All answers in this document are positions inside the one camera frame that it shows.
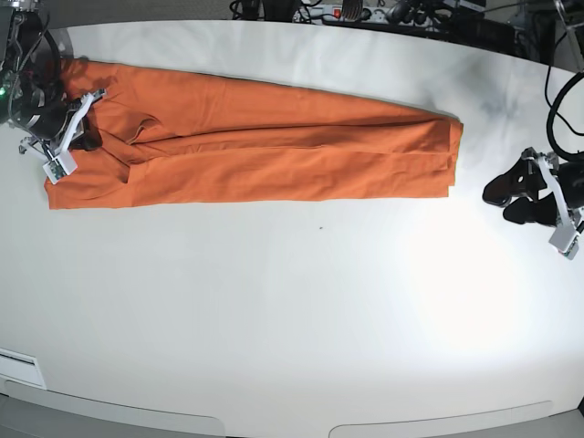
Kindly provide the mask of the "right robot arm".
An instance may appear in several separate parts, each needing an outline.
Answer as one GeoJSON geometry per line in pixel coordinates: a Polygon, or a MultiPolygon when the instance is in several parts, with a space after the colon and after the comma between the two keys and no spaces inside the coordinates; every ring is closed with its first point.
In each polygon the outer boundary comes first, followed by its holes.
{"type": "Polygon", "coordinates": [[[81,114],[82,99],[65,91],[49,22],[40,1],[1,3],[1,122],[26,133],[21,154],[37,152],[42,160],[102,145],[89,115],[81,114]]]}

